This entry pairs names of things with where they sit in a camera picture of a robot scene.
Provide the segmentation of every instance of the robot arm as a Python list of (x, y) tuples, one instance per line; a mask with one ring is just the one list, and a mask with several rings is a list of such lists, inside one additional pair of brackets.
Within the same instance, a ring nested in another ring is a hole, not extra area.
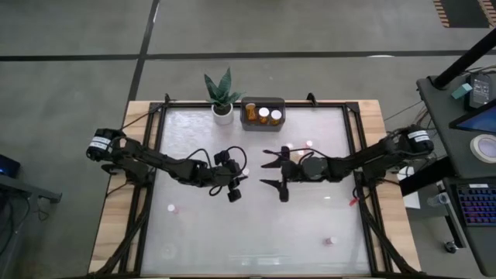
[(398, 129), (369, 146), (348, 157), (312, 157), (307, 156), (296, 163), (289, 159), (286, 146), (280, 153), (265, 150), (265, 153), (278, 155), (272, 162), (263, 165), (264, 168), (281, 168), (282, 182), (262, 179), (262, 182), (275, 187), (279, 191), (281, 202), (289, 200), (288, 182), (339, 182), (354, 170), (361, 169), (364, 183), (370, 184), (384, 178), (386, 170), (399, 165), (405, 160), (422, 158), (429, 155), (434, 146), (427, 132), (419, 126), (409, 126)]
[(97, 129), (86, 156), (94, 161), (109, 161), (112, 164), (102, 166), (104, 171), (114, 174), (120, 169), (126, 172), (126, 178), (133, 184), (143, 184), (150, 174), (149, 166), (167, 172), (181, 184), (203, 187), (229, 187), (228, 197), (231, 202), (241, 198), (236, 187), (246, 177), (241, 174), (239, 165), (230, 159), (229, 151), (224, 150), (214, 156), (215, 165), (211, 167), (202, 160), (174, 159), (165, 154), (151, 150), (140, 142), (126, 137), (121, 130)]

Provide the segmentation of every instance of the potted plant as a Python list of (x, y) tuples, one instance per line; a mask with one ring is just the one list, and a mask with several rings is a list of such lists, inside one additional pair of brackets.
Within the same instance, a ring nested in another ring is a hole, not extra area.
[(207, 101), (212, 104), (215, 123), (219, 125), (230, 124), (234, 120), (233, 102), (243, 94), (239, 92), (229, 94), (229, 90), (231, 90), (231, 68), (227, 69), (219, 82), (219, 86), (215, 85), (208, 75), (205, 75), (205, 84), (210, 95), (210, 99)]

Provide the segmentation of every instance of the monitor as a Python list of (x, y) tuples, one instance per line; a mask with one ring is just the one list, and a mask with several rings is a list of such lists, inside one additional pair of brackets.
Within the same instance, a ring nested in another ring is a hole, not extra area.
[(496, 134), (496, 99), (453, 120), (449, 127)]

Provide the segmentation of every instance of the succulent plant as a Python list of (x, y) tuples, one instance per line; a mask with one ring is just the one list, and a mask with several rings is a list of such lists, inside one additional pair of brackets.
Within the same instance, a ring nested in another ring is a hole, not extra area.
[(214, 111), (218, 115), (228, 114), (231, 110), (230, 104), (237, 101), (243, 94), (239, 92), (229, 94), (231, 90), (231, 68), (227, 69), (227, 72), (219, 82), (219, 86), (215, 85), (208, 75), (205, 75), (205, 84), (207, 85), (210, 96), (210, 99), (207, 101), (214, 105)]

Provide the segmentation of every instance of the black metal frame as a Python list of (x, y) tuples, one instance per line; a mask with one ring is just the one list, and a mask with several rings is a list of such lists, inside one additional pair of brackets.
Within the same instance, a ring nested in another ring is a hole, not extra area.
[[(361, 115), (360, 115), (360, 108), (357, 102), (323, 102), (323, 103), (318, 103), (315, 100), (315, 97), (313, 96), (312, 93), (308, 94), (307, 97), (308, 101), (300, 101), (300, 102), (290, 102), (286, 103), (286, 107), (288, 108), (311, 108), (311, 107), (319, 107), (319, 108), (338, 108), (342, 109), (343, 111), (343, 119), (345, 122), (345, 127), (346, 127), (346, 138), (348, 141), (348, 147), (350, 148), (350, 153), (355, 153), (357, 150), (355, 148), (355, 143), (354, 143), (354, 138), (353, 138), (353, 131), (351, 129), (351, 123), (350, 123), (350, 113), (352, 112), (355, 116), (356, 120), (356, 129), (358, 132), (358, 140), (360, 141), (360, 148), (365, 148), (367, 146), (367, 143), (365, 141), (365, 132), (363, 131), (363, 124), (361, 120)], [(143, 145), (148, 146), (149, 141), (150, 141), (150, 135), (152, 133), (152, 124), (153, 124), (153, 118), (156, 114), (159, 115), (158, 119), (158, 128), (157, 128), (157, 136), (155, 140), (155, 147), (154, 149), (157, 151), (160, 151), (160, 144), (162, 140), (162, 135), (164, 131), (164, 123), (165, 123), (165, 117), (167, 113), (168, 108), (209, 108), (211, 105), (207, 102), (169, 102), (170, 99), (168, 98), (168, 95), (166, 95), (166, 101), (165, 102), (154, 102), (150, 103), (150, 111), (153, 111), (154, 109), (157, 108), (157, 106), (161, 106), (160, 109), (158, 109), (155, 113), (149, 114), (147, 121), (146, 121), (146, 127), (145, 127), (145, 133), (143, 137)], [(240, 103), (234, 104), (235, 108), (240, 108)], [(359, 185), (360, 180), (359, 177), (355, 174), (355, 183), (356, 185)], [(151, 210), (151, 201), (153, 197), (153, 185), (155, 181), (155, 173), (153, 173), (153, 176), (151, 177), (149, 183), (146, 185), (146, 197), (143, 205), (143, 209), (141, 213), (139, 214), (138, 217), (136, 217), (137, 211), (138, 211), (138, 201), (140, 199), (140, 192), (141, 192), (141, 187), (135, 187), (133, 191), (133, 197), (131, 200), (131, 206), (129, 210), (129, 218), (128, 218), (128, 223), (126, 227), (126, 235), (122, 243), (119, 245), (119, 248), (116, 250), (114, 255), (109, 259), (109, 261), (112, 261), (112, 264), (110, 265), (110, 268), (107, 268), (105, 270), (99, 270), (96, 273), (88, 274), (87, 277), (90, 278), (124, 278), (124, 277), (140, 277), (141, 273), (141, 265), (143, 262), (143, 252), (144, 252), (144, 247), (145, 247), (145, 242), (146, 242), (146, 231), (148, 227), (148, 217), (150, 215), (150, 210)], [(370, 189), (370, 196), (372, 197), (372, 206), (374, 208), (374, 218), (377, 220), (377, 224), (381, 228), (381, 230), (384, 230), (384, 224), (382, 222), (382, 216), (381, 216), (381, 210), (379, 206), (379, 200), (377, 197), (377, 192), (375, 188)], [(362, 216), (362, 226), (363, 226), (363, 236), (365, 239), (365, 246), (367, 249), (367, 256), (369, 260), (369, 266), (370, 266), (370, 274), (373, 276), (374, 274), (377, 274), (378, 269), (377, 269), (377, 259), (375, 257), (375, 251), (374, 251), (374, 244), (372, 242), (372, 234), (370, 231), (370, 227), (368, 224), (363, 220)], [(134, 262), (134, 267), (132, 271), (128, 271), (128, 264), (129, 264), (129, 248), (132, 240), (136, 236), (137, 232), (139, 230), (139, 240), (138, 240), (138, 245), (137, 245), (137, 254), (136, 254), (136, 260)], [(384, 267), (385, 267), (385, 272), (393, 272), (392, 271), (392, 266), (391, 266), (391, 259), (386, 253), (386, 250), (381, 246), (381, 252), (382, 252), (382, 257), (384, 261)], [(115, 269), (115, 266), (117, 262), (120, 261), (118, 273), (113, 274), (113, 270)]]

